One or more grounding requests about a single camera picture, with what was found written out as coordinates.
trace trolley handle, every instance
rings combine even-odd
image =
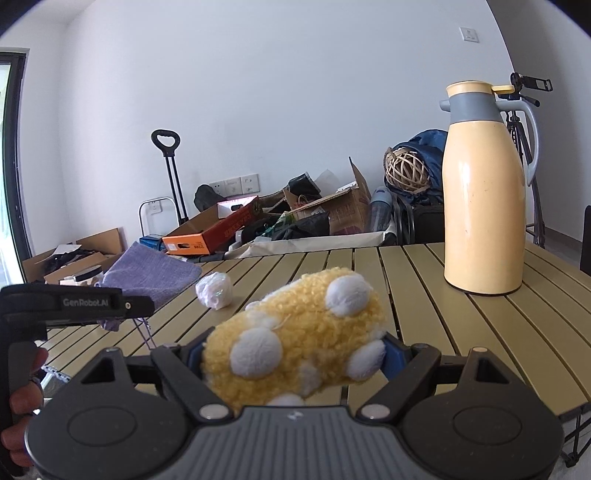
[[[158,137],[174,138],[174,143],[171,146],[164,145]],[[181,137],[178,133],[173,132],[172,130],[159,129],[152,132],[152,142],[160,149],[160,151],[162,151],[164,158],[174,157],[174,151],[181,144]]]

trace window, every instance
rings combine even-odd
[[[25,54],[0,53],[0,287],[22,283],[21,261],[31,256],[18,173],[18,108]]]

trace white plush spot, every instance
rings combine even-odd
[[[355,381],[367,380],[379,370],[386,355],[386,347],[381,340],[374,340],[358,348],[347,362],[347,376]]]
[[[270,407],[303,407],[304,399],[295,393],[284,393],[273,398],[267,405]]]
[[[262,310],[249,309],[247,310],[246,315],[253,327],[262,327],[271,330],[273,327],[280,324],[280,321],[277,318],[267,315]]]
[[[242,332],[230,351],[230,368],[243,378],[261,378],[281,362],[283,348],[279,337],[264,327]]]
[[[300,395],[307,397],[321,385],[322,378],[318,369],[309,360],[304,360],[300,364]]]
[[[371,287],[359,274],[339,277],[326,290],[326,308],[337,317],[355,315],[369,303],[370,292]]]

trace wooden slatted table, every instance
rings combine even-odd
[[[349,267],[371,283],[385,308],[389,331],[407,345],[429,343],[444,354],[467,355],[485,346],[515,371],[563,420],[588,410],[591,401],[591,277],[535,245],[525,254],[524,284],[500,297],[469,295],[443,277],[444,245],[410,245],[294,253],[205,264],[203,271],[227,272],[232,304],[202,306],[193,287],[161,308],[150,325],[156,344],[186,344],[305,273]],[[43,344],[49,364],[75,375],[101,349],[125,355],[148,352],[132,322],[119,332],[97,326],[52,330]],[[347,402],[356,411],[385,384],[379,372],[363,385],[328,388],[311,405]],[[449,390],[446,385],[441,390]]]

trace black chair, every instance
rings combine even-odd
[[[581,272],[591,276],[591,205],[585,209],[583,222],[583,249],[581,251]]]

